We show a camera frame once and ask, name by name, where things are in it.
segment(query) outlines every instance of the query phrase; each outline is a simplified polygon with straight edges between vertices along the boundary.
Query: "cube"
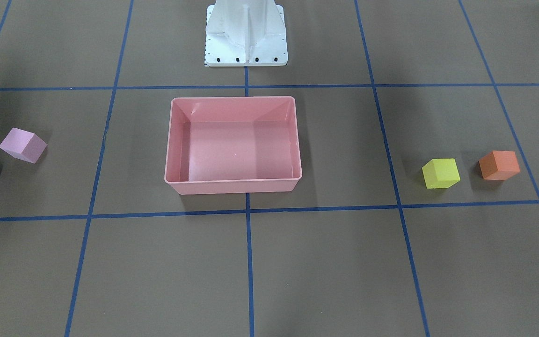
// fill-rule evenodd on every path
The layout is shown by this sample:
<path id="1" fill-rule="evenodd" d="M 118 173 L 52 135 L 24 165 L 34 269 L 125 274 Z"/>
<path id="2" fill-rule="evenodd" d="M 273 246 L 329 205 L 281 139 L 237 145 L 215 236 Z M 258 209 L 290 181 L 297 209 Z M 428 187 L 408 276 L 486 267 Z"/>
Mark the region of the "cube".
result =
<path id="1" fill-rule="evenodd" d="M 514 151 L 492 151 L 479 163 L 481 176 L 486 180 L 505 181 L 521 172 Z"/>
<path id="2" fill-rule="evenodd" d="M 432 159 L 422 171 L 426 188 L 449 188 L 460 181 L 454 158 Z"/>
<path id="3" fill-rule="evenodd" d="M 14 158 L 36 163 L 47 144 L 36 134 L 12 128 L 6 139 L 0 144 L 0 149 Z"/>

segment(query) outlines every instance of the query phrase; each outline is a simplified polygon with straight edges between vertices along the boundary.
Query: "pink cube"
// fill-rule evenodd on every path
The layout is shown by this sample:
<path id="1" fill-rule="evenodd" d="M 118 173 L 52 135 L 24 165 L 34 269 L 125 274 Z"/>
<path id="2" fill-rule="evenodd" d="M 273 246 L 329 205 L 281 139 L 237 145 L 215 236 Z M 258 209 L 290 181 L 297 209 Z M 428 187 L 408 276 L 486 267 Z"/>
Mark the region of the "pink cube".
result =
<path id="1" fill-rule="evenodd" d="M 0 144 L 0 149 L 6 151 L 14 158 L 32 164 L 39 160 L 47 144 L 32 132 L 12 128 L 6 139 Z"/>

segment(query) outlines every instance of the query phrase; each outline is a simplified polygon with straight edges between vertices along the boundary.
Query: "blue tape grid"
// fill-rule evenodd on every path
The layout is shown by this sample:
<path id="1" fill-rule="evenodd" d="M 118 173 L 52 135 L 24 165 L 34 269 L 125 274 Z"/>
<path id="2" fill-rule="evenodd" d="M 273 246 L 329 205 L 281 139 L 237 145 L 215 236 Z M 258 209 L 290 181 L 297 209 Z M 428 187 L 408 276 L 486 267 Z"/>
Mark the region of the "blue tape grid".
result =
<path id="1" fill-rule="evenodd" d="M 204 86 L 118 86 L 118 80 L 120 76 L 120 70 L 122 68 L 122 58 L 124 57 L 124 49 L 126 47 L 126 40 L 128 38 L 128 31 L 130 26 L 130 20 L 132 15 L 133 0 L 130 1 L 128 17 L 126 18 L 126 26 L 124 28 L 124 38 L 122 40 L 122 47 L 120 49 L 120 55 L 118 57 L 118 64 L 116 70 L 116 78 L 114 80 L 113 86 L 80 86 L 80 87 L 40 87 L 40 88 L 0 88 L 0 91 L 59 91 L 59 90 L 111 90 L 111 99 L 109 101 L 109 111 L 107 114 L 107 120 L 105 123 L 105 129 L 103 132 L 103 139 L 101 144 L 101 150 L 99 153 L 99 161 L 97 164 L 95 181 L 92 189 L 92 196 L 90 200 L 90 205 L 88 209 L 88 214 L 84 215 L 52 215 L 52 216 L 19 216 L 19 217 L 0 217 L 0 221 L 34 221 L 34 220 L 86 220 L 83 242 L 81 246 L 81 252 L 79 257 L 79 264 L 77 266 L 77 272 L 75 277 L 75 282 L 73 286 L 73 294 L 68 312 L 68 320 L 66 323 L 66 333 L 65 336 L 68 337 L 71 330 L 72 319 L 73 319 L 73 310 L 75 308 L 76 298 L 78 294 L 81 269 L 84 262 L 84 253 L 86 251 L 87 241 L 88 241 L 88 232 L 90 229 L 90 222 L 92 219 L 109 219 L 109 218 L 141 218 L 141 217 L 152 217 L 152 216 L 191 216 L 191 215 L 222 215 L 222 214 L 245 214 L 246 215 L 246 231 L 247 231 L 247 247 L 248 247 L 248 300 L 249 300 L 249 324 L 250 324 L 250 336 L 255 335 L 255 318 L 253 311 L 253 258 L 252 258 L 252 233 L 251 233 L 251 214 L 252 213 L 275 213 L 275 212 L 329 212 L 329 211 L 359 211 L 359 210 L 375 210 L 375 209 L 398 209 L 400 214 L 400 220 L 402 225 L 402 230 L 404 233 L 407 253 L 409 257 L 411 271 L 413 273 L 413 281 L 415 283 L 415 291 L 417 293 L 417 300 L 419 303 L 423 326 L 425 334 L 427 337 L 430 336 L 430 330 L 428 328 L 428 321 L 426 318 L 425 309 L 423 306 L 423 300 L 421 295 L 421 288 L 419 286 L 419 280 L 417 277 L 417 272 L 415 270 L 415 263 L 413 259 L 413 251 L 411 249 L 411 243 L 407 232 L 407 225 L 404 218 L 404 209 L 410 208 L 430 208 L 430 207 L 475 207 L 475 206 L 488 206 L 488 205 L 539 205 L 539 188 L 533 177 L 530 165 L 524 154 L 523 148 L 521 147 L 518 136 L 515 132 L 515 128 L 511 122 L 507 109 L 503 102 L 502 96 L 498 87 L 500 86 L 539 86 L 539 83 L 496 83 L 494 77 L 488 66 L 486 57 L 481 49 L 473 26 L 471 24 L 470 18 L 466 12 L 462 0 L 458 0 L 460 9 L 463 12 L 464 17 L 466 18 L 467 25 L 473 36 L 473 40 L 479 53 L 481 59 L 483 60 L 484 66 L 490 77 L 490 83 L 400 83 L 400 84 L 377 84 L 375 83 L 374 75 L 371 67 L 370 53 L 365 39 L 365 32 L 362 25 L 361 14 L 359 11 L 359 4 L 357 0 L 354 0 L 355 9 L 357 12 L 357 21 L 359 23 L 359 31 L 361 32 L 361 38 L 364 45 L 364 52 L 366 57 L 366 62 L 368 66 L 368 72 L 370 75 L 371 83 L 361 83 L 361 84 L 338 84 L 338 85 L 249 85 L 249 76 L 248 76 L 248 67 L 244 68 L 244 85 L 204 85 Z M 6 9 L 2 15 L 0 21 L 0 32 L 6 21 L 9 8 L 11 6 L 11 0 L 8 0 L 6 4 Z M 490 202 L 468 202 L 468 203 L 436 203 L 436 204 L 402 204 L 400 199 L 400 194 L 398 191 L 398 185 L 396 184 L 396 175 L 392 165 L 391 152 L 388 145 L 387 135 L 385 126 L 383 123 L 383 117 L 381 115 L 381 108 L 379 97 L 377 94 L 377 88 L 400 88 L 400 87 L 462 87 L 462 86 L 486 86 L 494 88 L 496 96 L 500 102 L 501 108 L 515 139 L 515 143 L 518 147 L 526 170 L 530 175 L 530 179 L 533 184 L 533 188 L 538 196 L 538 200 L 518 200 L 518 201 L 490 201 Z M 393 184 L 393 189 L 396 195 L 396 205 L 362 205 L 362 206 L 336 206 L 336 207 L 289 207 L 289 208 L 275 208 L 275 209 L 251 209 L 250 207 L 250 194 L 246 194 L 245 198 L 245 209 L 234 209 L 234 210 L 221 210 L 221 211 L 195 211 L 195 212 L 152 212 L 152 213 L 114 213 L 114 214 L 94 214 L 94 205 L 96 199 L 96 192 L 99 183 L 99 177 L 101 175 L 101 166 L 103 161 L 103 155 L 105 154 L 105 142 L 107 132 L 109 130 L 109 122 L 111 120 L 111 115 L 113 112 L 113 105 L 116 96 L 117 90 L 171 90 L 171 89 L 244 89 L 244 95 L 249 96 L 249 89 L 278 89 L 278 88 L 372 88 L 374 100 L 376 103 L 377 113 L 380 120 L 380 128 L 383 135 L 384 146 L 386 150 L 386 155 L 391 171 L 391 179 Z"/>

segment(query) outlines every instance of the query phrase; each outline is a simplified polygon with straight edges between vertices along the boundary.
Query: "white metal pedestal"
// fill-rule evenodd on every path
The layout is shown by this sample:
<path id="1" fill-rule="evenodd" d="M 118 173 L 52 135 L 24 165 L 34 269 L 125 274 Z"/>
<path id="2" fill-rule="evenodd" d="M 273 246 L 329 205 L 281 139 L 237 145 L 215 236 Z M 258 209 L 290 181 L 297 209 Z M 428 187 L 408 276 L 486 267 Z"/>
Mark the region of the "white metal pedestal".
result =
<path id="1" fill-rule="evenodd" d="M 206 66 L 284 66 L 284 8 L 274 0 L 217 0 L 207 8 Z"/>

